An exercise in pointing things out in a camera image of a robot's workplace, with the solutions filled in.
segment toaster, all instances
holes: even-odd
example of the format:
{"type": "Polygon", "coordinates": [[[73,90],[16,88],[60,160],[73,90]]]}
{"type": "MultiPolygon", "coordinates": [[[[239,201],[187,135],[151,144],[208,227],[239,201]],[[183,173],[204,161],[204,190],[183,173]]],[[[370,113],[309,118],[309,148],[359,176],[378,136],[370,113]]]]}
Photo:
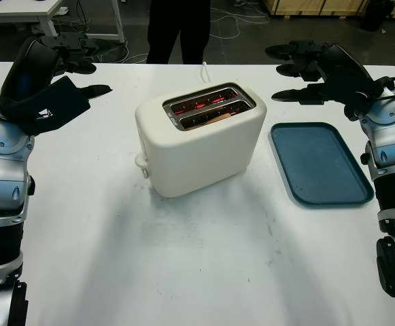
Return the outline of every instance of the toaster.
{"type": "Polygon", "coordinates": [[[135,163],[172,198],[245,170],[267,107],[249,88],[208,83],[138,106],[141,153],[135,163]]]}

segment person's leg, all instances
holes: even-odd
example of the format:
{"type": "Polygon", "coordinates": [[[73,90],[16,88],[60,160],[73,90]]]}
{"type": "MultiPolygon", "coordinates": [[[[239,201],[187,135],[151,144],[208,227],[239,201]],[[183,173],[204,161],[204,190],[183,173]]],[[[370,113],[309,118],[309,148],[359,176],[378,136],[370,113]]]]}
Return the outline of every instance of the person's leg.
{"type": "Polygon", "coordinates": [[[187,2],[181,24],[182,60],[186,65],[203,62],[211,28],[210,0],[187,2]]]}
{"type": "Polygon", "coordinates": [[[150,51],[147,63],[169,63],[171,50],[179,33],[177,0],[152,0],[148,41],[150,51]]]}

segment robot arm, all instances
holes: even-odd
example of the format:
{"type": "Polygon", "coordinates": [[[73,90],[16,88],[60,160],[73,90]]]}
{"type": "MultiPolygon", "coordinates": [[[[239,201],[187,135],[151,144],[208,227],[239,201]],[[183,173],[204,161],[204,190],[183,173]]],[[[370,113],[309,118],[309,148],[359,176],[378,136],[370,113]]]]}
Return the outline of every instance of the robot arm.
{"type": "Polygon", "coordinates": [[[35,183],[27,171],[34,136],[55,130],[90,108],[88,100],[111,89],[77,88],[66,71],[92,73],[86,57],[102,54],[108,43],[82,33],[28,39],[3,83],[0,94],[0,325],[23,326],[27,316],[27,285],[22,273],[20,243],[29,196],[35,183]]]}
{"type": "Polygon", "coordinates": [[[341,46],[293,41],[271,46],[267,54],[294,63],[277,67],[288,77],[302,77],[309,84],[302,90],[284,90],[275,101],[321,105],[336,101],[345,105],[345,115],[360,121],[369,142],[361,161],[367,164],[379,201],[380,230],[388,233],[377,241],[377,267],[383,290],[395,297],[395,77],[374,81],[364,67],[341,46]]]}

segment table surface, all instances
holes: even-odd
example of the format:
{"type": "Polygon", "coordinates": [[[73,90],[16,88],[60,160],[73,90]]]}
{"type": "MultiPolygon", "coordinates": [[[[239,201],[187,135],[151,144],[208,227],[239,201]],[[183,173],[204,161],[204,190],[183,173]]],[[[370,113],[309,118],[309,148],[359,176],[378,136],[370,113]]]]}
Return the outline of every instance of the table surface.
{"type": "MultiPolygon", "coordinates": [[[[0,87],[10,63],[0,62],[0,87]]],[[[114,91],[36,138],[24,227],[28,325],[395,325],[379,284],[376,200],[310,209],[292,201],[267,139],[278,122],[327,122],[359,160],[366,143],[343,106],[278,103],[302,88],[275,66],[208,66],[212,80],[252,87],[268,106],[244,173],[191,194],[159,196],[134,165],[134,110],[202,84],[198,66],[98,65],[79,87],[114,91]]],[[[367,67],[374,78],[394,67],[367,67]]],[[[362,169],[368,176],[366,168],[362,169]]]]}
{"type": "Polygon", "coordinates": [[[49,16],[64,0],[2,0],[0,16],[49,16]]]}

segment plastic tray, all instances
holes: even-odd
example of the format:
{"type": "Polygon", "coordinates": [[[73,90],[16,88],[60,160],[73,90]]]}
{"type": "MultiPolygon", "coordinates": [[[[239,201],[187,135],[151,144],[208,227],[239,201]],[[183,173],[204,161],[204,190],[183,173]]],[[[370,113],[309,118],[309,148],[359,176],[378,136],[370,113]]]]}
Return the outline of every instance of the plastic tray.
{"type": "Polygon", "coordinates": [[[300,203],[362,204],[373,199],[368,179],[330,124],[276,124],[269,137],[300,203]]]}

